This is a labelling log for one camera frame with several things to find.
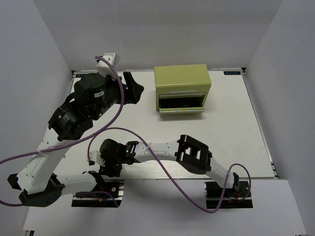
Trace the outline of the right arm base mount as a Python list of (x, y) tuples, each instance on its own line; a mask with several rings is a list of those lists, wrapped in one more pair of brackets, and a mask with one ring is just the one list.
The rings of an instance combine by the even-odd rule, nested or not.
[[(219, 203), (222, 188), (214, 181), (204, 182), (205, 184), (205, 199), (206, 208), (215, 209)], [(245, 200), (241, 201), (249, 190), (247, 181), (239, 182), (239, 190), (226, 189), (223, 200), (220, 205), (222, 209), (238, 209), (238, 208), (253, 208), (252, 195), (249, 193)]]

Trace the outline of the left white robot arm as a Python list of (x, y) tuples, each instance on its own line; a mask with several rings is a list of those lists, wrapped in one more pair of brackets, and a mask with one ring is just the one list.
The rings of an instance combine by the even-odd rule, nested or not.
[(124, 83), (109, 74), (89, 73), (74, 84), (74, 91), (50, 118), (39, 150), (30, 153), (32, 158), (21, 172), (8, 177), (10, 186), (21, 191), (21, 205), (47, 207), (62, 195), (103, 193), (105, 182), (95, 171), (61, 176), (54, 170), (72, 146), (84, 141), (82, 136), (93, 122), (113, 105), (139, 102), (144, 87), (135, 82), (130, 72), (124, 72), (123, 78)]

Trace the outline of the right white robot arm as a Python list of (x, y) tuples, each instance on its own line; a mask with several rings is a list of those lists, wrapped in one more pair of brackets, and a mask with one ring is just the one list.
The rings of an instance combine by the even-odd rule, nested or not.
[(228, 196), (240, 190), (239, 176), (223, 167), (209, 151), (209, 147), (188, 135), (168, 143), (153, 143), (146, 146), (143, 142), (130, 141), (125, 145), (106, 139), (99, 151), (90, 155), (100, 165), (100, 173), (108, 177), (119, 177), (123, 164), (132, 165), (154, 160), (150, 150), (157, 158), (176, 161), (188, 172), (207, 175), (214, 180)]

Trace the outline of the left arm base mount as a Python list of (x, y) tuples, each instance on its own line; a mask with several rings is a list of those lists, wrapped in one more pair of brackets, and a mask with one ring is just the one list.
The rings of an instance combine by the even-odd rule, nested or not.
[(76, 193), (72, 197), (72, 207), (117, 208), (124, 194), (123, 180), (106, 180), (101, 187), (96, 187), (92, 193)]

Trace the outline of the green metal drawer chest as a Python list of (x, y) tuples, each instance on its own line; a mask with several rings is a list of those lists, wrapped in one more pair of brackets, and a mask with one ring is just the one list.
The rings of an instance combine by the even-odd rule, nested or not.
[(212, 82), (206, 64), (156, 66), (156, 110), (161, 115), (201, 113)]

